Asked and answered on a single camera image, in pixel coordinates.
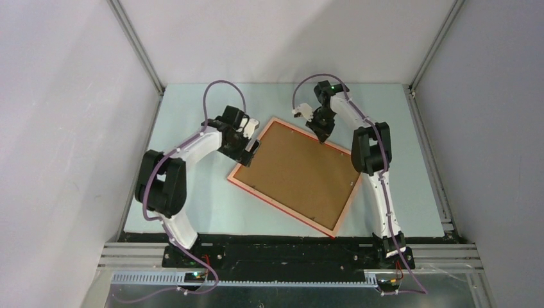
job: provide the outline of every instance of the brown backing board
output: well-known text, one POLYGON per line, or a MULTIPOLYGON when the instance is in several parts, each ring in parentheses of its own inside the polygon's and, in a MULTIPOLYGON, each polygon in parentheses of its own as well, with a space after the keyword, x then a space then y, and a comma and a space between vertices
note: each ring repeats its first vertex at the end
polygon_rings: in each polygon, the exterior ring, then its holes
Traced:
POLYGON ((251 166, 238 164, 228 180, 334 237, 361 182, 350 152, 277 118, 259 139, 251 166))

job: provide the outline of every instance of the light blue table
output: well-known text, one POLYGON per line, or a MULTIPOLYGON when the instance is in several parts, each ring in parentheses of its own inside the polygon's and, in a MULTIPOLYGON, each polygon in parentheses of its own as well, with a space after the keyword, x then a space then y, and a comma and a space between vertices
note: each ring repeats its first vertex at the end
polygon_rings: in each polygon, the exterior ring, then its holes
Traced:
MULTIPOLYGON (((313 93, 316 82, 299 89, 297 104, 307 102, 314 107, 318 105, 313 93)), ((294 119, 291 114, 294 84, 247 83, 238 86, 246 97, 249 115, 261 122, 260 129, 273 116, 305 128, 305 121, 294 119)), ((360 83, 348 86, 363 112, 376 121, 386 121, 391 127, 391 194, 403 232, 408 237, 443 236, 438 208, 402 85, 360 83)), ((150 149, 171 150, 200 127, 205 87, 204 84, 168 85, 149 143, 150 149)), ((238 93, 224 84, 212 87, 207 103, 209 118, 222 114, 225 105, 242 108, 238 93)), ((329 140, 350 149, 352 135, 353 132, 342 120, 337 119, 329 140)), ((216 152, 188 171, 185 206, 197 232, 324 236, 228 182, 226 178, 234 166, 233 160, 216 152)), ((370 208, 366 205, 369 202, 365 200, 360 187, 338 236, 371 236, 370 208)), ((162 227, 157 222, 145 221, 142 204, 133 200, 124 231, 156 233, 162 232, 162 227)))

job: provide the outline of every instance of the white wall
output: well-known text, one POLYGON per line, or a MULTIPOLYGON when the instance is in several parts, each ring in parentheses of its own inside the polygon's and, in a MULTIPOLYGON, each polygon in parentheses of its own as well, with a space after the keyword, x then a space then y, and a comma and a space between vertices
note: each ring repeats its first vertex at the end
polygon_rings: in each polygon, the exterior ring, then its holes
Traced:
POLYGON ((416 90, 499 307, 544 302, 543 30, 543 1, 467 1, 416 90))
POLYGON ((157 104, 106 1, 0 4, 1 307, 78 307, 157 104))
POLYGON ((454 0, 122 2, 164 83, 410 83, 454 0))

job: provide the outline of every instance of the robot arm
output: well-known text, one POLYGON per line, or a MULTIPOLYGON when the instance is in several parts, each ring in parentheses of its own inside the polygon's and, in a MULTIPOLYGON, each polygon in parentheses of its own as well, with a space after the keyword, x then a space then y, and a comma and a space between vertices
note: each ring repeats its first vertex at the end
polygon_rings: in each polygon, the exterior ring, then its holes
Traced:
MULTIPOLYGON (((260 141, 251 143, 251 136, 259 122, 238 108, 227 106, 222 116, 208 120, 205 130, 200 129, 182 148, 177 148, 160 167, 148 197, 148 210, 162 218, 162 223, 184 248, 191 248, 197 233, 185 211, 187 198, 187 170, 213 151, 219 151, 236 162, 249 166, 260 141)), ((136 200, 143 202, 146 184, 153 168, 164 153, 149 150, 144 155, 135 190, 136 200)))
MULTIPOLYGON (((371 198, 375 200, 373 204, 375 247, 385 259, 398 254, 392 240, 392 237, 395 236, 401 247, 401 252, 404 252, 406 249, 405 240, 396 220, 391 199, 389 171, 384 171, 384 160, 379 146, 370 144, 370 139, 376 141, 377 136, 367 120, 375 124, 380 134, 388 164, 391 162, 389 126, 385 122, 377 123, 369 117, 361 118, 350 102, 346 100, 342 85, 331 85, 328 81, 322 81, 314 88, 314 93, 321 106, 312 110, 308 104, 303 103, 293 110, 294 116, 303 116, 307 120, 306 126, 316 134, 320 142, 325 142, 332 133, 336 114, 353 129, 352 164, 355 170, 361 172, 365 177, 363 183, 367 185, 371 198), (384 180, 385 187, 382 186, 381 179, 384 180), (389 201, 390 213, 387 210, 386 198, 389 201), (393 234, 389 229, 388 215, 391 216, 393 234)), ((347 89, 347 93, 349 100, 351 100, 349 89, 347 89)))

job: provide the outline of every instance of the cable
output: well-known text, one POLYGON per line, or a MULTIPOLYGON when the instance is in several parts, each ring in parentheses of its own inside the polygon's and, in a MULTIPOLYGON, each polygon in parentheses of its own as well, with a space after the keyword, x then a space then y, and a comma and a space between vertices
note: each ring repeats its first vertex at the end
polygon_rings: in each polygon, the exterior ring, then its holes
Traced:
POLYGON ((218 277, 216 271, 210 266, 209 259, 208 259, 208 262, 206 263, 206 262, 203 262, 201 259, 197 258, 196 256, 194 256, 191 252, 189 252, 187 249, 185 249, 178 241, 175 240, 173 234, 170 232, 170 230, 168 230, 168 228, 166 228, 166 226, 164 225, 164 222, 162 221, 162 218, 160 216, 149 217, 149 215, 148 215, 149 192, 151 190, 151 185, 153 184, 153 181, 154 181, 155 177, 157 176, 158 170, 162 167, 162 165, 164 164, 164 162, 168 158, 170 158, 172 155, 174 155, 174 153, 177 153, 179 149, 182 149, 182 148, 186 147, 188 144, 190 144, 191 142, 193 142, 196 138, 198 138, 200 136, 201 132, 204 132, 206 130, 206 128, 208 127, 208 110, 207 110, 207 107, 206 107, 206 97, 208 96, 208 91, 210 90, 210 88, 213 85, 218 84, 218 83, 226 83, 226 84, 232 86, 236 91, 238 91, 238 93, 240 94, 240 97, 242 97, 242 105, 243 105, 244 113, 246 113, 246 98, 244 97, 244 94, 242 93, 242 91, 240 90, 239 87, 237 87, 234 83, 232 83, 230 81, 226 81, 226 80, 216 80, 216 81, 213 81, 212 83, 210 83, 206 87, 206 89, 204 90, 204 96, 202 97, 202 105, 203 105, 203 109, 204 109, 204 124, 202 125, 200 131, 195 133, 193 136, 189 137, 185 141, 183 141, 175 149, 173 149, 170 152, 166 153, 166 155, 164 155, 158 161, 158 163, 153 168, 153 170, 151 172, 151 175, 149 176, 149 180, 148 180, 148 182, 146 184, 146 189, 144 190, 144 197, 143 197, 143 200, 142 200, 142 204, 143 204, 142 212, 143 212, 143 215, 144 215, 144 219, 146 221, 159 220, 160 224, 162 225, 162 228, 164 229, 164 232, 168 235, 168 238, 169 238, 170 242, 173 245, 175 245, 177 248, 179 248, 188 257, 190 257, 191 259, 195 260, 196 262, 198 262, 199 264, 204 266, 208 273, 212 273, 213 276, 215 277, 214 284, 210 289, 205 290, 205 291, 198 291, 198 290, 191 291, 191 290, 183 289, 181 287, 166 287, 164 289, 160 289, 158 291, 155 291, 155 292, 153 292, 153 293, 151 293, 149 295, 146 295, 146 296, 144 296, 142 298, 139 298, 139 299, 136 299, 136 300, 121 300, 121 299, 116 298, 114 296, 114 298, 120 303, 133 304, 133 303, 141 302, 143 300, 147 300, 148 298, 151 298, 151 297, 153 297, 153 296, 155 296, 155 295, 157 295, 159 293, 162 293, 162 292, 165 292, 165 291, 173 291, 173 290, 178 290, 178 291, 183 290, 184 294, 205 294, 205 293, 211 292, 219 284, 219 277, 218 277))
MULTIPOLYGON (((376 127, 376 125, 374 123, 372 123, 372 121, 370 121, 368 119, 368 117, 366 115, 364 115, 362 113, 362 111, 353 103, 352 99, 350 99, 350 97, 348 96, 348 91, 347 91, 346 84, 340 78, 338 78, 337 76, 334 76, 333 74, 327 74, 327 73, 314 74, 314 75, 309 76, 306 79, 302 80, 296 86, 296 88, 294 89, 294 92, 293 92, 293 102, 292 102, 293 103, 293 109, 295 108, 294 107, 294 99, 295 99, 296 91, 298 90, 298 88, 300 88, 300 86, 302 84, 304 84, 306 81, 308 81, 308 80, 310 80, 312 78, 315 78, 315 77, 319 77, 319 76, 327 76, 327 77, 331 77, 331 78, 337 80, 342 85, 342 89, 344 91, 344 95, 346 97, 346 100, 347 100, 348 104, 350 104, 350 106, 357 112, 357 114, 361 117, 361 119, 365 123, 369 124, 372 127, 372 130, 374 130, 374 133, 376 135, 376 139, 378 141, 378 146, 380 148, 380 152, 381 152, 381 155, 382 155, 382 159, 384 160, 384 169, 379 173, 380 177, 378 179, 380 180, 380 183, 382 184, 382 188, 384 190, 384 196, 385 196, 385 199, 386 199, 387 222, 389 223, 389 233, 391 234, 391 237, 393 238, 393 244, 395 245, 395 248, 396 248, 396 250, 397 250, 397 252, 399 254, 400 260, 402 261, 402 263, 404 264, 404 266, 408 270, 408 273, 410 273, 410 275, 412 275, 412 278, 414 279, 414 281, 417 283, 417 285, 421 289, 421 291, 419 291, 419 290, 403 290, 403 291, 398 291, 398 293, 418 293, 418 294, 425 294, 426 295, 429 292, 427 291, 427 289, 425 289, 423 284, 421 284, 421 282, 418 280, 418 278, 412 272, 412 269, 410 268, 410 266, 408 265, 408 262, 406 261, 406 258, 404 257, 404 255, 400 251, 400 246, 398 245, 398 242, 397 242, 397 240, 396 240, 396 238, 394 236, 393 222, 391 221, 391 205, 389 204, 389 198, 387 197, 387 187, 386 187, 386 183, 385 183, 385 180, 384 180, 384 173, 389 170, 389 162, 387 160, 386 150, 385 150, 384 144, 382 142, 382 138, 380 136, 380 133, 379 133, 378 128, 376 127)), ((390 292, 390 293, 383 293, 382 292, 382 294, 383 295, 395 295, 395 294, 397 294, 397 292, 390 292)))

